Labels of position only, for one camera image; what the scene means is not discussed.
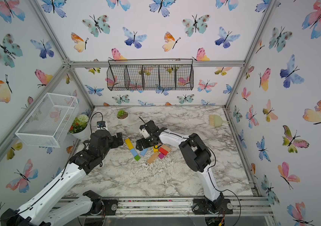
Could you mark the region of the red block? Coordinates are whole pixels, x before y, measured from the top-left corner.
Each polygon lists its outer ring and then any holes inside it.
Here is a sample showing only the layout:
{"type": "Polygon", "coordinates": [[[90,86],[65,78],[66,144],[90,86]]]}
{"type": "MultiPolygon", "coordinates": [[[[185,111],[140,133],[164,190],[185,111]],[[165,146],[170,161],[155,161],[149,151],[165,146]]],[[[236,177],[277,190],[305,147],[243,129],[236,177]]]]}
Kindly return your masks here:
{"type": "Polygon", "coordinates": [[[158,151],[163,155],[167,155],[169,153],[166,149],[161,148],[161,147],[158,149],[158,151]]]}

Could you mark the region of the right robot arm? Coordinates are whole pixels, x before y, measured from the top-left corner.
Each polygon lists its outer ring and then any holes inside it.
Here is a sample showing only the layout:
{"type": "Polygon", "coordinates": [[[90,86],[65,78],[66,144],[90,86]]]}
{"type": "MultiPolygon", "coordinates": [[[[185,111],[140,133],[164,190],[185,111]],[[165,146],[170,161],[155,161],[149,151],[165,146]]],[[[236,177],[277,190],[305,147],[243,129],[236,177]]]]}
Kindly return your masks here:
{"type": "Polygon", "coordinates": [[[225,198],[218,189],[211,170],[212,152],[201,138],[195,133],[181,135],[164,127],[159,128],[154,121],[144,123],[139,127],[139,131],[143,136],[142,139],[136,142],[136,149],[139,151],[157,144],[178,147],[187,166],[197,173],[203,186],[209,209],[212,212],[219,211],[221,205],[225,203],[225,198]]]}

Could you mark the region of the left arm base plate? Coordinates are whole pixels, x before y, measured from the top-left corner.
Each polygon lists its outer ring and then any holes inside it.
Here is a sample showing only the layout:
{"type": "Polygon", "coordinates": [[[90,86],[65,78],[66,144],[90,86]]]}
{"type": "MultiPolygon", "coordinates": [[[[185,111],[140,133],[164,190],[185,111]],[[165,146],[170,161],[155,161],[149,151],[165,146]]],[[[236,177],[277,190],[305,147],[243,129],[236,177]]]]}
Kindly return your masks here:
{"type": "Polygon", "coordinates": [[[96,199],[90,214],[93,216],[115,216],[119,201],[117,199],[96,199]]]}

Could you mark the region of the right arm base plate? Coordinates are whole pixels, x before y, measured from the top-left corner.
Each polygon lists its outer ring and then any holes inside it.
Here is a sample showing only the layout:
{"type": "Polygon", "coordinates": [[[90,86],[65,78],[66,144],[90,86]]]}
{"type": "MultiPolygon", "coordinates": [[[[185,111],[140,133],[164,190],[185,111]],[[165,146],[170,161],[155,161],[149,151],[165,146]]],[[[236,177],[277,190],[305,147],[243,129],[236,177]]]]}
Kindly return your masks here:
{"type": "Polygon", "coordinates": [[[207,198],[193,199],[192,212],[195,215],[233,214],[233,206],[229,199],[219,199],[214,202],[207,198]]]}

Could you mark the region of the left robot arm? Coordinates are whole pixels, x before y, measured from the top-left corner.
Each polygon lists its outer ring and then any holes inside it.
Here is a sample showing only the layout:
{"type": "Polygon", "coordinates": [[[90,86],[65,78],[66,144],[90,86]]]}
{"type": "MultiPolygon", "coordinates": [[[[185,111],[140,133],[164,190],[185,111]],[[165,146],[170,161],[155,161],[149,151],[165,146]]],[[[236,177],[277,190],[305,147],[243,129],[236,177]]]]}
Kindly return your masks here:
{"type": "Polygon", "coordinates": [[[0,217],[2,226],[64,226],[81,215],[105,216],[102,197],[86,191],[78,199],[56,210],[59,200],[94,168],[101,166],[111,149],[123,146],[122,133],[111,135],[107,130],[91,134],[89,146],[71,157],[45,188],[18,209],[8,209],[0,217]]]}

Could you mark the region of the green small block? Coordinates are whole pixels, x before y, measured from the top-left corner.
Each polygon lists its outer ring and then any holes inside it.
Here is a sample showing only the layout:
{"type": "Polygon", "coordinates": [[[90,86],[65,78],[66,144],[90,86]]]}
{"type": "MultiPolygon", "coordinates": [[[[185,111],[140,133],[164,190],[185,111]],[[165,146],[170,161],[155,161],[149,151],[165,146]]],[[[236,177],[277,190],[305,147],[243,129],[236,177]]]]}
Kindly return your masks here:
{"type": "Polygon", "coordinates": [[[139,155],[136,155],[136,156],[134,157],[134,159],[135,159],[136,161],[139,161],[141,158],[140,158],[139,155]]]}

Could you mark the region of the blue block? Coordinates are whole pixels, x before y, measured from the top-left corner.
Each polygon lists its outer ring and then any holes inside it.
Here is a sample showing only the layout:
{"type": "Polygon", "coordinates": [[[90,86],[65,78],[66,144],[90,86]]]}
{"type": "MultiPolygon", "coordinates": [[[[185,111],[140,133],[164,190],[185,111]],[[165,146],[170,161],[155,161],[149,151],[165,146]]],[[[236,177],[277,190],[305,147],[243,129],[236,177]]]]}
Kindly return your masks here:
{"type": "Polygon", "coordinates": [[[141,155],[141,156],[145,156],[145,154],[147,153],[147,151],[148,151],[148,148],[143,149],[143,150],[140,152],[140,155],[141,155]]]}
{"type": "Polygon", "coordinates": [[[132,153],[132,155],[134,156],[134,157],[136,157],[136,156],[138,156],[138,153],[137,153],[137,151],[133,148],[133,149],[130,149],[130,152],[132,153]]]}

